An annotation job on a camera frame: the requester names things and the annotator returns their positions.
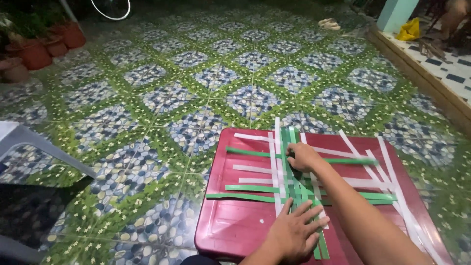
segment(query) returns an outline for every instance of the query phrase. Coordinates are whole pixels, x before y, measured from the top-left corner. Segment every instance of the hand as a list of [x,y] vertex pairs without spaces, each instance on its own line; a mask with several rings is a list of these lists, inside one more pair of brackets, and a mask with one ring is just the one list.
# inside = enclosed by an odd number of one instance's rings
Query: hand
[[310,209],[312,202],[308,200],[289,214],[292,203],[292,198],[286,200],[280,215],[268,232],[264,245],[271,253],[282,255],[285,263],[299,264],[309,259],[319,240],[319,233],[316,231],[326,226],[330,218],[326,216],[310,223],[310,220],[322,211],[322,205]]
[[288,157],[288,162],[301,172],[309,173],[314,170],[315,164],[324,162],[322,157],[308,144],[290,143],[286,149],[286,156],[289,156],[291,151],[294,152],[296,158]]

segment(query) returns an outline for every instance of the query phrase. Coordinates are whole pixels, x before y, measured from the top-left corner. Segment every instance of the bicycle wheel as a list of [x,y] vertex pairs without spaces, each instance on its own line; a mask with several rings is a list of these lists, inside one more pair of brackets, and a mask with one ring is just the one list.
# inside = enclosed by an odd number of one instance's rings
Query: bicycle wheel
[[125,19],[131,11],[131,3],[129,0],[99,0],[99,4],[95,4],[94,0],[91,3],[95,9],[104,17],[119,21]]

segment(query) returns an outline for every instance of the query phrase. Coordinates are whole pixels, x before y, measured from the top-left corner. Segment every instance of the terracotta pot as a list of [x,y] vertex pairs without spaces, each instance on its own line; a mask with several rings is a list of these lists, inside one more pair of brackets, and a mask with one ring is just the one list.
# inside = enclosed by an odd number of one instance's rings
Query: terracotta pot
[[52,36],[51,39],[51,41],[46,39],[42,39],[41,41],[52,57],[64,56],[69,52],[64,42],[62,41],[62,36]]
[[49,30],[57,35],[61,35],[62,41],[69,49],[85,45],[85,37],[76,22],[68,22],[65,25],[55,25],[50,27]]
[[48,50],[39,40],[28,40],[21,46],[9,44],[5,49],[10,55],[23,59],[23,64],[28,70],[39,70],[52,64]]
[[0,61],[0,75],[8,83],[19,83],[29,79],[29,71],[21,64],[21,58]]

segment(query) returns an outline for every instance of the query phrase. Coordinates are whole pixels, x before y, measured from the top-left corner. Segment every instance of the yellow plastic bag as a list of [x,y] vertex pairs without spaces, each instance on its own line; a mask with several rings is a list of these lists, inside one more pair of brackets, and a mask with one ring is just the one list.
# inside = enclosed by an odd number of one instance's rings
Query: yellow plastic bag
[[396,36],[400,41],[413,41],[420,37],[419,19],[414,18],[401,26],[401,31]]

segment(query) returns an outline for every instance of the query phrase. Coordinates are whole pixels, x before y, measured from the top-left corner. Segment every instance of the left hand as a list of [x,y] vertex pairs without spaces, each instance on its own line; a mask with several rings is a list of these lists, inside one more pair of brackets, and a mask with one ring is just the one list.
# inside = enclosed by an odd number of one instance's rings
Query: left hand
[[319,240],[319,233],[316,231],[326,226],[330,218],[326,216],[310,222],[323,209],[322,205],[310,209],[311,200],[304,202],[289,214],[292,203],[292,198],[286,200],[280,215],[268,232],[264,245],[271,249],[272,253],[282,255],[284,262],[299,264],[310,257]]

